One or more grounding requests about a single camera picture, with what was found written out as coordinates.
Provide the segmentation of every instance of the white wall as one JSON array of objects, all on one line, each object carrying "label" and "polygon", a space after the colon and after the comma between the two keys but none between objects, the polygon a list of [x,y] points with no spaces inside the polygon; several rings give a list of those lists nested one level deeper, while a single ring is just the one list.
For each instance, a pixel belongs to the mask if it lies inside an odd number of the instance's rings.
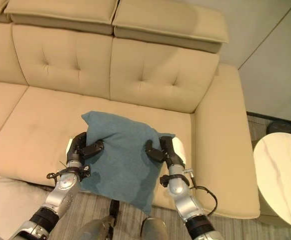
[{"label": "white wall", "polygon": [[291,120],[291,0],[177,1],[224,14],[230,43],[220,61],[240,68],[247,111]]},{"label": "white wall", "polygon": [[248,111],[291,120],[291,11],[239,72]]},{"label": "white wall", "polygon": [[291,8],[291,0],[178,0],[222,12],[230,42],[221,62],[239,68]]}]

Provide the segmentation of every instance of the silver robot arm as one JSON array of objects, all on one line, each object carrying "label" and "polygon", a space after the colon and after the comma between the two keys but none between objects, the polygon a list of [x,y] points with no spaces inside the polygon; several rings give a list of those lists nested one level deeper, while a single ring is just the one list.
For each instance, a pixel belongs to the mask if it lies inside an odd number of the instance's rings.
[{"label": "silver robot arm", "polygon": [[86,132],[71,139],[67,149],[66,169],[49,173],[54,178],[54,190],[47,196],[39,210],[24,222],[9,240],[47,240],[50,232],[67,212],[79,192],[83,178],[90,176],[90,166],[84,165],[85,159],[101,152],[102,141],[86,146]]},{"label": "silver robot arm", "polygon": [[162,151],[152,148],[152,142],[148,141],[145,151],[152,159],[166,162],[169,176],[162,176],[160,183],[168,187],[177,212],[191,238],[193,240],[224,240],[209,221],[201,204],[190,193],[190,183],[185,174],[190,173],[193,184],[196,185],[196,183],[192,169],[185,169],[186,158],[182,142],[176,137],[163,136],[160,138],[160,145]]}]

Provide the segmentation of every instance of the white pillow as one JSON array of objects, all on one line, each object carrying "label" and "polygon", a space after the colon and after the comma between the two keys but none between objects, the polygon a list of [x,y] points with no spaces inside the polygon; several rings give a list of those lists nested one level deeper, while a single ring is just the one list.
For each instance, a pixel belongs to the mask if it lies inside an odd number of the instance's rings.
[{"label": "white pillow", "polygon": [[0,238],[8,240],[40,208],[48,193],[26,182],[0,177]]}]

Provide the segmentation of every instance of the teal fabric cushion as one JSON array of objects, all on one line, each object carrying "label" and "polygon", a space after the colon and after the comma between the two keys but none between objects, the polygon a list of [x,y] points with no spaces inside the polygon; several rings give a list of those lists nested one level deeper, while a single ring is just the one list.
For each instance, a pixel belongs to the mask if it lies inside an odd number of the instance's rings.
[{"label": "teal fabric cushion", "polygon": [[149,215],[162,163],[150,160],[145,144],[152,140],[152,146],[161,149],[162,134],[145,123],[110,113],[90,111],[82,118],[88,124],[86,145],[100,139],[104,144],[101,153],[85,162],[90,164],[91,176],[82,181],[82,187]]}]

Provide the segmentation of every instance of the beige leather sofa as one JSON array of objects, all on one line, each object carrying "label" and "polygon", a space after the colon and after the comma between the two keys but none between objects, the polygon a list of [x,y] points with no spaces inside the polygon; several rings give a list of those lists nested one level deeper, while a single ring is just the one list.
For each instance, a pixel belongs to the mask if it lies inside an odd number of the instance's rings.
[{"label": "beige leather sofa", "polygon": [[[121,0],[117,11],[116,0],[2,3],[12,22],[0,22],[0,176],[52,186],[47,173],[87,129],[81,114],[102,111],[176,134],[217,214],[259,216],[240,78],[219,63],[219,12],[167,0]],[[159,184],[153,204],[174,209]]]}]

